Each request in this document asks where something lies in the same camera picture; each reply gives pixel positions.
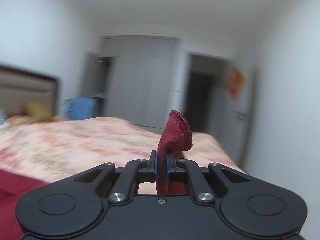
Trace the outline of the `dark red garment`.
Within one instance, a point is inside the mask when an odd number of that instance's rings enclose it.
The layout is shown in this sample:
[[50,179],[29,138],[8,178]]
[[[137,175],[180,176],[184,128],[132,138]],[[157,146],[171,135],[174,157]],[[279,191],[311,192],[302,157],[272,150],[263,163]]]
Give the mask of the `dark red garment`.
[[[192,145],[192,132],[186,118],[179,111],[171,111],[157,147],[158,194],[185,194],[183,183],[168,180],[166,157],[171,151],[175,159],[183,159],[183,152],[190,150]],[[15,216],[16,204],[26,193],[47,185],[41,180],[1,170],[1,239],[22,237],[23,232]]]

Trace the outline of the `blue clothing pile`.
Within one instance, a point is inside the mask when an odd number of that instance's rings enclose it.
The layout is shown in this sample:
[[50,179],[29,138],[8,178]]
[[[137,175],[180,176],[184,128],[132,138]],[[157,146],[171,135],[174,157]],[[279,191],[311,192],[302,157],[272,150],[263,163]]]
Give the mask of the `blue clothing pile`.
[[85,120],[93,117],[96,100],[94,98],[74,98],[67,103],[68,120]]

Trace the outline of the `grey room door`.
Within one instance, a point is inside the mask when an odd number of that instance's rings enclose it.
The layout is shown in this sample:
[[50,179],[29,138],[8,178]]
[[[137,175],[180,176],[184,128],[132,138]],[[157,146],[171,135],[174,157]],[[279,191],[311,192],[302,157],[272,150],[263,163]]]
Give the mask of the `grey room door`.
[[[227,73],[232,67],[241,70],[246,78],[244,89],[236,99],[231,98],[226,90]],[[241,121],[233,111],[245,112],[251,116],[253,76],[253,67],[249,64],[232,64],[225,72],[222,86],[213,92],[213,119],[210,130],[226,154],[238,166],[242,163],[250,119]]]

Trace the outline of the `floral peach bed quilt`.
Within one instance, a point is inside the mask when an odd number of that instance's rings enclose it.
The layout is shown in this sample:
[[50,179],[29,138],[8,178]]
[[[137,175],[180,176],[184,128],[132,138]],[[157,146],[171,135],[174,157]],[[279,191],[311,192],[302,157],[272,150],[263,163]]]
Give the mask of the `floral peach bed quilt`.
[[[53,183],[102,163],[123,166],[146,159],[157,150],[161,135],[118,118],[37,122],[17,115],[1,128],[1,170]],[[213,136],[192,132],[192,139],[185,158],[201,166],[217,162],[236,168]]]

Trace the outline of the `red paper door decoration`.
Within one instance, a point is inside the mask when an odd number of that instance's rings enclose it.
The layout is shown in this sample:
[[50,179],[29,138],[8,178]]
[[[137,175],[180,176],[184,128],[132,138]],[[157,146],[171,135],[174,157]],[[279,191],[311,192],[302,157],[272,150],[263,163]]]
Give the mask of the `red paper door decoration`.
[[238,98],[245,86],[246,78],[241,70],[236,67],[229,69],[226,80],[226,90],[231,98]]

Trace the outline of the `grey wardrobe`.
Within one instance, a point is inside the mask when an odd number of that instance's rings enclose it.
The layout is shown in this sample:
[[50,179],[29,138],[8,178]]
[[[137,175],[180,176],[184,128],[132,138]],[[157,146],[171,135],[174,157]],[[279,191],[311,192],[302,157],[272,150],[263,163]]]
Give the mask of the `grey wardrobe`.
[[87,54],[79,95],[97,99],[98,116],[161,134],[177,49],[178,39],[172,37],[105,37],[99,53]]

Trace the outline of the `yellow pillow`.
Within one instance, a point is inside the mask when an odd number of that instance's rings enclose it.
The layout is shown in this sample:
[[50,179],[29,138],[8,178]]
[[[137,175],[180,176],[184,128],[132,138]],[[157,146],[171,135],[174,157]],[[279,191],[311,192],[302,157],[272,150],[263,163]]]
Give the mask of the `yellow pillow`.
[[26,115],[37,122],[48,121],[53,117],[52,110],[44,101],[26,101],[22,104],[22,108]]

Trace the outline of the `beige padded wooden headboard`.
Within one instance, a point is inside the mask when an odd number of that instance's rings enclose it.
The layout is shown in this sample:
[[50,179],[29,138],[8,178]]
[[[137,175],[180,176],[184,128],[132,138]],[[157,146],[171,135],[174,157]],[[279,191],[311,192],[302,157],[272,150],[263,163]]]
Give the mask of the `beige padded wooden headboard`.
[[56,114],[58,97],[57,77],[1,65],[1,109],[8,116],[24,114],[27,101],[45,102]]

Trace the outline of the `checked grey pillow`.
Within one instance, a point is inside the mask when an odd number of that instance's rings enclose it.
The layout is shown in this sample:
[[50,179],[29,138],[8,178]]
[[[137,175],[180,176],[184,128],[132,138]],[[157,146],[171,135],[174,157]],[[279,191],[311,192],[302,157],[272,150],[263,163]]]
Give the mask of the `checked grey pillow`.
[[4,108],[0,108],[0,128],[4,128],[7,125],[7,115]]

